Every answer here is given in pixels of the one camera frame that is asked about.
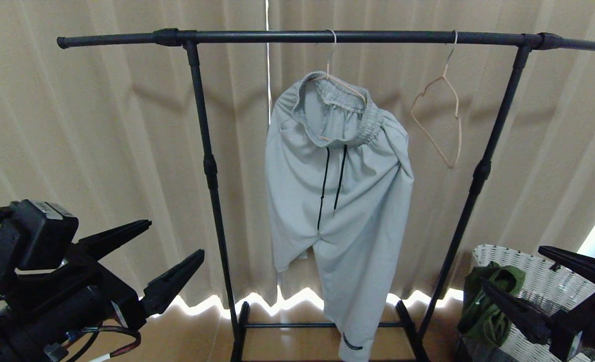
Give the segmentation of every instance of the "dark green garment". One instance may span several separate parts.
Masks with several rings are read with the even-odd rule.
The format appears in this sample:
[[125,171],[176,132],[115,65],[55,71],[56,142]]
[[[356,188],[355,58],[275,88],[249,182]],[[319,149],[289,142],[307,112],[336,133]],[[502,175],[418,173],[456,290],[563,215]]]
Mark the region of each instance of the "dark green garment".
[[517,296],[525,281],[525,272],[515,266],[500,266],[491,262],[477,266],[465,278],[463,315],[458,331],[468,338],[489,346],[502,346],[512,323],[483,292],[480,278],[488,279],[497,287]]

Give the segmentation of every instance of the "light gray pants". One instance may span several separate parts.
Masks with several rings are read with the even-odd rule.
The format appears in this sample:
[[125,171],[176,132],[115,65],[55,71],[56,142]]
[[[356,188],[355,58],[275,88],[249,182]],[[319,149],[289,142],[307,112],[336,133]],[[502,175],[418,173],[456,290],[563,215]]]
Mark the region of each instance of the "light gray pants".
[[395,117],[307,75],[277,99],[266,175],[278,272],[313,247],[339,357],[369,359],[407,224],[413,173]]

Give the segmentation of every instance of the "drawstring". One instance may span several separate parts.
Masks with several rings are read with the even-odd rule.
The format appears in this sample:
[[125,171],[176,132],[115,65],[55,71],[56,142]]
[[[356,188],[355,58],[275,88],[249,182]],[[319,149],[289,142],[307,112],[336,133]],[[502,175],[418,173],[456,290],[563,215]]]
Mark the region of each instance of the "drawstring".
[[339,169],[339,184],[338,184],[338,192],[335,195],[335,204],[333,206],[333,211],[337,209],[337,199],[339,197],[339,189],[342,188],[342,176],[344,174],[344,162],[346,161],[346,145],[344,145],[344,154],[342,156],[342,167]]
[[[335,204],[333,205],[333,211],[337,209],[337,202],[339,198],[339,191],[342,188],[342,178],[344,175],[344,163],[346,163],[346,151],[347,146],[344,145],[344,153],[342,156],[342,166],[339,168],[339,183],[338,183],[338,190],[335,194]],[[322,221],[322,206],[324,204],[324,190],[326,187],[326,176],[329,172],[329,159],[331,158],[331,150],[329,147],[326,148],[326,167],[324,168],[324,181],[322,183],[322,197],[320,197],[320,214],[317,216],[317,232],[320,233],[320,221]]]
[[317,233],[320,233],[320,220],[322,220],[322,205],[324,204],[324,187],[326,186],[326,174],[329,172],[329,158],[331,158],[331,151],[329,147],[326,148],[326,167],[324,168],[324,182],[322,183],[322,197],[320,197],[320,215],[317,216]]

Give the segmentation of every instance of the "hanger hook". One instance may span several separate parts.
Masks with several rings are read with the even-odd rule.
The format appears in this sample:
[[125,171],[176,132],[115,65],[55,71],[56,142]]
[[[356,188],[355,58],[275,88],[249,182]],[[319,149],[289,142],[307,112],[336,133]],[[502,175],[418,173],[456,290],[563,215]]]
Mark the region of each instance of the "hanger hook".
[[458,32],[454,30],[454,45],[452,45],[452,50],[449,51],[449,56],[447,56],[447,61],[445,62],[445,69],[447,69],[447,66],[449,65],[449,59],[451,59],[452,54],[454,54],[456,44],[458,44]]
[[326,61],[326,76],[329,76],[329,69],[331,68],[331,61],[333,59],[333,53],[335,53],[335,48],[337,46],[337,34],[332,29],[327,29],[328,31],[333,33],[333,47],[331,49],[331,54],[329,55],[329,59]]

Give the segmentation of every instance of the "floor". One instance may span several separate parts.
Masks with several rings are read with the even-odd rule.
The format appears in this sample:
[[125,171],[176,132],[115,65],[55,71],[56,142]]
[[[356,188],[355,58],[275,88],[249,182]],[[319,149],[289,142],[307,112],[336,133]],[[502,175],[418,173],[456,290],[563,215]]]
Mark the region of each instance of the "floor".
[[[437,309],[429,327],[424,347],[430,360],[443,362],[453,360],[456,344],[456,324],[460,318],[461,302],[448,298],[444,308]],[[420,324],[426,306],[416,302],[408,310]],[[391,305],[385,306],[383,321],[397,321]],[[310,302],[302,302],[275,316],[268,316],[258,305],[251,308],[250,321],[322,321],[322,312]],[[141,329],[143,342],[136,350],[120,357],[115,362],[129,360],[214,361],[230,360],[232,332],[230,319],[222,318],[216,307],[197,315],[188,316],[180,307],[170,307],[166,313],[150,321]],[[91,360],[124,344],[130,338],[106,334],[81,360]],[[83,341],[72,347],[78,349]],[[246,335],[244,360],[339,360],[337,350],[339,333],[334,328],[272,328],[252,329]],[[371,353],[372,360],[413,359],[405,333],[400,328],[378,328]]]

